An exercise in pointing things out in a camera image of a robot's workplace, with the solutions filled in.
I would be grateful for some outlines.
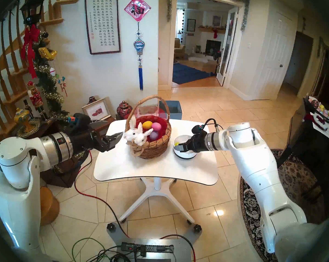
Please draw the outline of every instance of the white bowl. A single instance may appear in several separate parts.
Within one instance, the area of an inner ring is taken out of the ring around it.
[[[178,150],[175,150],[174,149],[174,145],[178,142],[178,143],[183,143],[183,142],[186,142],[187,140],[189,140],[191,138],[190,135],[180,135],[178,136],[177,138],[174,139],[173,141],[173,151],[174,153],[179,157],[179,158],[182,158],[182,159],[192,159],[193,157],[196,156],[196,152],[192,151],[192,150],[189,150],[187,152],[180,152]]]

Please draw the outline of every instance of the table top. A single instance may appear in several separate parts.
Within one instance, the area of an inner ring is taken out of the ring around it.
[[[94,177],[99,181],[125,177],[167,177],[193,181],[204,185],[214,185],[218,181],[216,157],[212,151],[199,152],[190,160],[183,160],[173,152],[173,140],[179,135],[193,135],[191,129],[200,122],[185,120],[169,120],[172,126],[171,138],[167,150],[159,157],[149,160],[135,157],[122,138],[114,149],[99,153]],[[114,121],[110,124],[107,135],[125,130],[126,120]]]

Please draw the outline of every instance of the white door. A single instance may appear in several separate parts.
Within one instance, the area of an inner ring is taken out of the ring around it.
[[[236,23],[237,23],[238,8],[234,7],[229,11],[228,20],[226,22],[225,39],[223,51],[220,58],[219,72],[216,75],[220,85],[223,86],[227,76],[227,70],[230,61],[230,55],[235,39]]]
[[[255,99],[275,99],[285,77],[293,49],[292,21],[274,13],[273,29],[265,63],[262,67]]]

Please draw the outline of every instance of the blue tassel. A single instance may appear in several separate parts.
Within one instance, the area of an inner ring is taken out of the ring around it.
[[[140,85],[140,90],[143,90],[143,67],[139,65],[139,85]]]

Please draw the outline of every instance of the wicker basket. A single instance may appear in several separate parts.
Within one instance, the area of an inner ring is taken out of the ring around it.
[[[143,144],[143,146],[138,146],[137,144],[135,144],[134,142],[127,142],[127,144],[131,147],[131,151],[134,153],[135,156],[139,156],[142,159],[152,159],[154,157],[158,157],[160,155],[162,155],[163,152],[166,151],[167,146],[168,146],[168,142],[169,142],[169,138],[171,137],[171,132],[172,132],[172,127],[169,123],[169,108],[167,106],[166,101],[161,98],[160,96],[157,95],[152,95],[152,96],[148,96],[144,99],[142,99],[141,101],[139,101],[133,108],[133,110],[131,111],[130,115],[127,118],[126,121],[126,129],[125,132],[127,130],[130,129],[130,125],[129,125],[129,121],[131,119],[131,117],[133,116],[136,108],[143,104],[145,101],[148,101],[150,99],[154,99],[154,98],[158,98],[159,100],[161,100],[166,108],[167,114],[168,114],[168,118],[167,120],[158,117],[158,116],[154,116],[154,115],[150,115],[150,116],[142,116],[137,118],[137,122],[136,122],[136,126],[138,126],[138,124],[144,123],[145,121],[151,121],[151,122],[159,122],[159,123],[163,123],[165,122],[167,124],[167,128],[165,129],[165,133],[163,134],[163,136],[153,142],[149,142],[149,138],[148,140],[145,142],[145,144]]]

